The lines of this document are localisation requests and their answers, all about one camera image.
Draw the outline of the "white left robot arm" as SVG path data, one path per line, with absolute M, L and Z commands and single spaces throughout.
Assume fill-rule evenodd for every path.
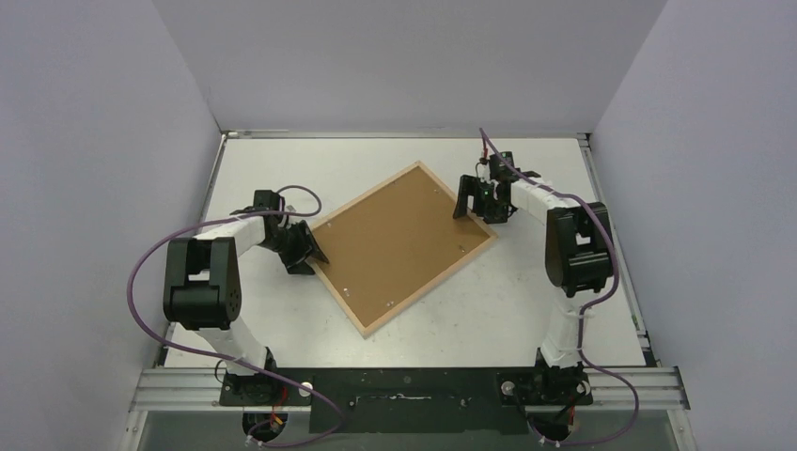
M 327 262 L 306 222 L 288 209 L 281 191 L 257 190 L 250 206 L 229 221 L 167 245 L 163 310 L 166 318 L 202 337 L 227 372 L 245 377 L 243 390 L 260 405 L 279 395 L 275 360 L 241 317 L 239 259 L 261 247 L 274 252 L 289 274 L 312 275 L 313 260 Z

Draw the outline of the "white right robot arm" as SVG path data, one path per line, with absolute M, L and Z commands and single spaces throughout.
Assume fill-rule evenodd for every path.
M 555 296 L 546 335 L 539 347 L 547 367 L 531 378 L 534 396 L 553 403 L 569 390 L 560 368 L 582 362 L 579 350 L 587 314 L 574 298 L 581 291 L 599 293 L 614 276 L 607 240 L 599 227 L 610 230 L 601 202 L 582 206 L 571 194 L 555 194 L 534 171 L 522 172 L 510 152 L 484 152 L 476 173 L 460 177 L 453 217 L 471 212 L 487 224 L 504 224 L 522 210 L 545 227 L 544 267 L 561 292 Z

